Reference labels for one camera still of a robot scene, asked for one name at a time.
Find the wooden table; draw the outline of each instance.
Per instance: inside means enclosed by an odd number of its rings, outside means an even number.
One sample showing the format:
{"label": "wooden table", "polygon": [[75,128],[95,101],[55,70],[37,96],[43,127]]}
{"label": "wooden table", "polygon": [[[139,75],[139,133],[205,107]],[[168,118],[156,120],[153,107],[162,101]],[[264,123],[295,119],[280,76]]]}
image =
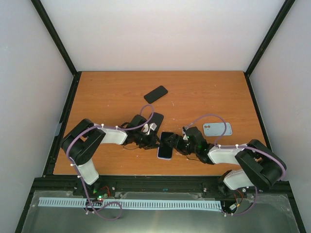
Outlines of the wooden table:
{"label": "wooden table", "polygon": [[[168,94],[153,103],[155,111],[164,115],[158,135],[163,131],[181,134],[181,128],[196,118],[214,113],[231,124],[233,134],[219,143],[235,145],[251,139],[264,142],[259,121],[242,71],[130,71],[83,72],[69,116],[65,135],[82,119],[116,126],[130,121],[147,102],[149,91],[163,85]],[[145,109],[148,118],[151,109]],[[204,118],[195,126],[220,122]],[[171,160],[156,157],[157,149],[126,150],[120,145],[101,144],[93,156],[101,175],[222,175],[237,165],[206,165],[188,160],[173,151]],[[62,150],[54,174],[75,174]]]}

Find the white panel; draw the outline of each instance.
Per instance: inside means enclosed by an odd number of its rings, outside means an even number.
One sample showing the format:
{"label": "white panel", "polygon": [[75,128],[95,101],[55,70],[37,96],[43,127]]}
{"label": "white panel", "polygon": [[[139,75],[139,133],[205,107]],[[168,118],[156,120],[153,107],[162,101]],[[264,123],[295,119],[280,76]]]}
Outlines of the white panel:
{"label": "white panel", "polygon": [[30,0],[0,0],[0,82],[0,232],[12,233],[42,175],[71,83]]}
{"label": "white panel", "polygon": [[284,0],[43,0],[78,70],[246,70]]}
{"label": "white panel", "polygon": [[274,152],[311,232],[311,1],[296,1],[251,76]]}

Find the phone screen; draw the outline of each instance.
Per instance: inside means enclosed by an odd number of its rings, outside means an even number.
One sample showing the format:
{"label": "phone screen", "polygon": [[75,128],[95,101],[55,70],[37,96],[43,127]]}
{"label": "phone screen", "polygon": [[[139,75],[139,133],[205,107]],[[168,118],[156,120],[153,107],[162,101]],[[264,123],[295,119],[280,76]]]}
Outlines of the phone screen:
{"label": "phone screen", "polygon": [[162,145],[162,147],[159,147],[157,149],[157,157],[159,159],[170,160],[172,158],[173,148],[169,147],[166,143],[164,143],[164,140],[173,134],[174,133],[171,133],[171,132],[162,132],[161,133],[160,140],[162,141],[163,145]]}

